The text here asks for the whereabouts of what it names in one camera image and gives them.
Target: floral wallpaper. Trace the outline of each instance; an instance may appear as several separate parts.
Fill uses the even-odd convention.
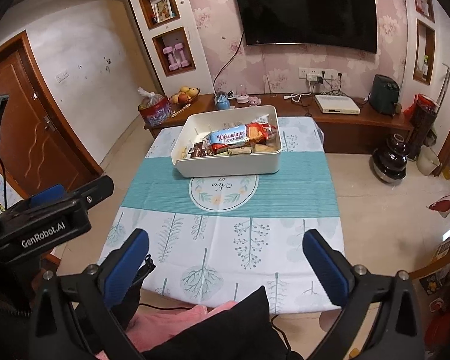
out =
[[[212,79],[236,52],[242,33],[236,0],[190,0]],[[232,63],[216,81],[216,90],[248,93],[307,92],[299,67],[330,68],[342,72],[342,91],[368,95],[375,74],[402,84],[407,53],[405,0],[376,0],[377,54],[315,44],[246,46],[243,40]]]

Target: wooden door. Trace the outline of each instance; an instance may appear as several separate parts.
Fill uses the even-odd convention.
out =
[[[23,61],[20,51],[15,45],[0,53],[0,95],[10,95],[0,129],[0,157],[7,175],[28,195],[55,184],[73,190],[98,175],[51,122],[54,117],[34,90],[24,67],[29,61]]]

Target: wooden tv stand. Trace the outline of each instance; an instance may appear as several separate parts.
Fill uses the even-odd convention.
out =
[[[305,116],[309,112],[325,135],[323,147],[327,153],[371,154],[375,148],[382,144],[386,137],[398,132],[405,140],[408,140],[413,130],[403,114],[395,116],[382,115],[376,112],[370,104],[366,103],[359,115],[324,114],[320,111],[312,96],[302,96],[301,103],[293,103],[285,100],[286,94],[262,94],[258,97],[262,105],[273,105],[278,116]],[[238,104],[232,100],[231,105],[248,107],[247,104]],[[151,127],[145,125],[145,130],[150,130],[154,138],[167,127],[183,126],[190,115],[201,112],[215,111],[214,95],[200,95],[188,109],[164,121],[161,125]]]

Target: apple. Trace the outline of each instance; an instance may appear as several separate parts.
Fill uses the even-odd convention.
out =
[[[179,102],[179,103],[186,103],[187,100],[188,100],[188,96],[187,96],[186,93],[180,93],[180,94],[178,95],[178,102]]]

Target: tile floor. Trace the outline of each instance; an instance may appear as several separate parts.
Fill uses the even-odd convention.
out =
[[[92,229],[65,246],[59,275],[77,273],[98,260],[115,213],[143,157],[152,136],[142,126],[133,130],[112,158],[105,173],[114,180],[114,194],[89,212]],[[394,275],[397,270],[423,267],[433,248],[450,228],[427,206],[450,191],[450,181],[421,175],[414,163],[407,167],[401,185],[391,187],[375,178],[369,156],[327,154],[334,181],[346,256],[351,264],[361,263],[377,274]],[[142,291],[142,302],[171,307],[178,302]],[[360,348],[377,312],[372,305],[354,346]],[[305,359],[325,333],[319,326],[319,313],[281,315],[275,321]]]

